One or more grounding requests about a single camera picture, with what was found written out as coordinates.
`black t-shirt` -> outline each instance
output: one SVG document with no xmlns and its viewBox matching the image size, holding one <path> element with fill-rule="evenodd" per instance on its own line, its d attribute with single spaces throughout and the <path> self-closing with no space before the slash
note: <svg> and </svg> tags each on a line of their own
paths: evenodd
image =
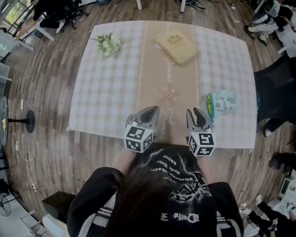
<svg viewBox="0 0 296 237">
<path fill-rule="evenodd" d="M 289 21 L 291 21 L 293 17 L 293 11 L 288 8 L 287 6 L 281 6 L 278 12 L 278 16 L 274 18 L 274 21 L 276 22 L 277 26 L 279 28 L 283 28 L 288 23 L 284 20 L 284 17 L 286 17 Z"/>
<path fill-rule="evenodd" d="M 64 5 L 64 0 L 39 0 L 35 5 L 33 20 L 38 20 L 44 12 L 47 16 L 50 16 L 55 12 L 60 12 Z"/>
<path fill-rule="evenodd" d="M 236 221 L 243 233 L 243 222 L 229 184 L 219 182 L 207 185 L 196 158 L 188 151 L 175 147 L 144 153 L 136 157 L 133 164 L 147 167 L 152 172 L 163 172 L 166 179 L 181 184 L 182 188 L 171 193 L 168 208 L 161 214 L 160 222 L 166 235 L 192 236 L 199 233 L 216 237 L 217 211 L 223 217 Z M 99 168 L 82 187 L 68 212 L 70 237 L 78 236 L 84 221 L 102 208 L 115 193 L 115 174 L 122 177 L 116 169 Z M 101 236 L 102 230 L 91 232 L 87 236 Z M 226 236 L 233 236 L 232 233 L 230 231 Z"/>
</svg>

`wooden floor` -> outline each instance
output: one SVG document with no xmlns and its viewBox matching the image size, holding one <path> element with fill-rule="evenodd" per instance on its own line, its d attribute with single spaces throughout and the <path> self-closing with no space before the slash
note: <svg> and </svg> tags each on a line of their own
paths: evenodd
<svg viewBox="0 0 296 237">
<path fill-rule="evenodd" d="M 229 3 L 203 1 L 208 8 L 201 12 L 180 6 L 173 0 L 142 0 L 143 10 L 138 11 L 135 0 L 113 0 L 108 6 L 87 7 L 90 16 L 80 18 L 77 30 L 67 27 L 57 34 L 54 42 L 43 37 L 33 40 L 34 52 L 18 47 L 8 57 L 12 85 L 9 93 L 9 116 L 24 118 L 20 110 L 21 99 L 25 110 L 32 109 L 36 116 L 35 131 L 29 136 L 36 148 L 34 173 L 40 193 L 21 193 L 24 206 L 35 209 L 41 219 L 45 209 L 41 203 L 47 195 L 56 191 L 77 193 L 91 173 L 98 167 L 112 166 L 123 150 L 119 139 L 101 137 L 75 131 L 66 131 L 76 75 L 84 48 L 95 25 L 126 20 L 164 20 L 204 26 L 238 37 L 247 42 L 254 71 L 263 69 L 279 58 L 279 44 L 269 39 L 268 47 L 258 40 L 252 41 L 242 28 L 251 19 L 252 10 L 245 2 L 236 2 L 230 10 Z M 11 168 L 15 188 L 20 192 L 31 187 L 26 174 L 25 161 L 17 157 L 14 138 L 22 148 L 25 145 L 24 126 L 10 124 L 6 155 Z M 211 158 L 211 166 L 217 181 L 230 183 L 238 204 L 253 202 L 260 192 L 266 200 L 277 196 L 284 176 L 281 171 L 269 170 L 268 162 L 275 151 L 290 151 L 291 126 L 285 124 L 268 138 L 257 134 L 256 147 L 251 154 L 233 156 L 223 151 Z"/>
</svg>

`flower bouquet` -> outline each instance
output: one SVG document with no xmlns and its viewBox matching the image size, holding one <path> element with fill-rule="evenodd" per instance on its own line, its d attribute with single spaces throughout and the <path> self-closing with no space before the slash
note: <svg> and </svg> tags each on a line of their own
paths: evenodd
<svg viewBox="0 0 296 237">
<path fill-rule="evenodd" d="M 98 47 L 103 52 L 103 59 L 109 57 L 112 53 L 118 51 L 124 43 L 128 43 L 133 38 L 119 38 L 117 39 L 112 33 L 109 35 L 98 36 Z"/>
</svg>

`black stand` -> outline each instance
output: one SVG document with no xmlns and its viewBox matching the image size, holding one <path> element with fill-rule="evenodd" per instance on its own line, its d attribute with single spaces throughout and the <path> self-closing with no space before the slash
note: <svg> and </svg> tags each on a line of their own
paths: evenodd
<svg viewBox="0 0 296 237">
<path fill-rule="evenodd" d="M 9 123 L 23 123 L 26 124 L 26 129 L 28 133 L 32 133 L 35 128 L 35 114 L 32 110 L 27 112 L 25 119 L 8 119 Z"/>
</svg>

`checkered tablecloth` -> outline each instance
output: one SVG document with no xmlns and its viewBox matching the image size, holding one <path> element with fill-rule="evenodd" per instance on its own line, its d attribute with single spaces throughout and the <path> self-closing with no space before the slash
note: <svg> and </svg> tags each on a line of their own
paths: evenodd
<svg viewBox="0 0 296 237">
<path fill-rule="evenodd" d="M 134 112 L 138 79 L 145 67 L 143 52 L 148 42 L 143 35 L 147 25 L 149 21 L 128 21 L 94 27 L 90 38 L 113 32 L 118 37 L 133 37 L 133 41 L 117 55 L 102 60 L 97 42 L 89 39 L 75 83 L 70 130 L 123 138 L 127 117 Z M 256 90 L 246 43 L 214 30 L 183 25 L 193 27 L 199 42 L 198 107 L 206 112 L 207 93 L 222 89 L 235 91 L 239 98 L 238 111 L 215 119 L 217 147 L 254 148 Z"/>
</svg>

